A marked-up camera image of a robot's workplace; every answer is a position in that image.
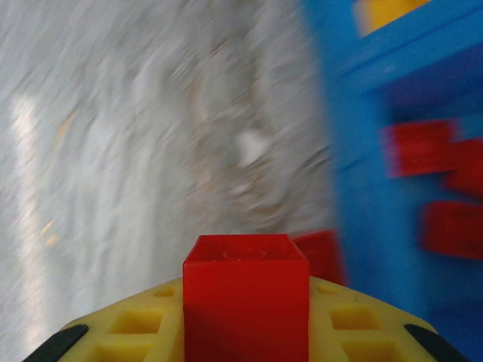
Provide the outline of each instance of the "blue plastic wall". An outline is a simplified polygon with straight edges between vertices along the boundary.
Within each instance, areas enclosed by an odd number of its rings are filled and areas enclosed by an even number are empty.
[[[397,121],[454,116],[460,138],[483,136],[483,0],[432,0],[364,38],[352,0],[303,4],[320,51],[351,287],[422,317],[483,301],[483,262],[419,248],[422,206],[461,197],[442,175],[389,178],[381,137]]]

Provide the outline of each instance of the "red block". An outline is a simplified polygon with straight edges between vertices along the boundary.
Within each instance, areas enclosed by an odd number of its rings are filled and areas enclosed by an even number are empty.
[[[309,263],[287,235],[201,236],[183,308],[186,362],[309,359]]]
[[[438,201],[423,212],[423,247],[467,259],[483,259],[483,207]]]
[[[483,198],[483,141],[467,140],[453,146],[457,170],[448,175],[449,189]]]
[[[342,257],[334,230],[302,235],[293,240],[309,260],[310,275],[345,285]]]
[[[397,124],[388,129],[393,176],[413,176],[454,169],[451,140],[454,126],[447,121]]]

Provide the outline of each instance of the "blurry background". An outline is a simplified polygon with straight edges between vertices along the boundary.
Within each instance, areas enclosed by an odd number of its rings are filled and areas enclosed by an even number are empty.
[[[334,226],[295,0],[0,0],[0,356],[180,276],[200,234]]]

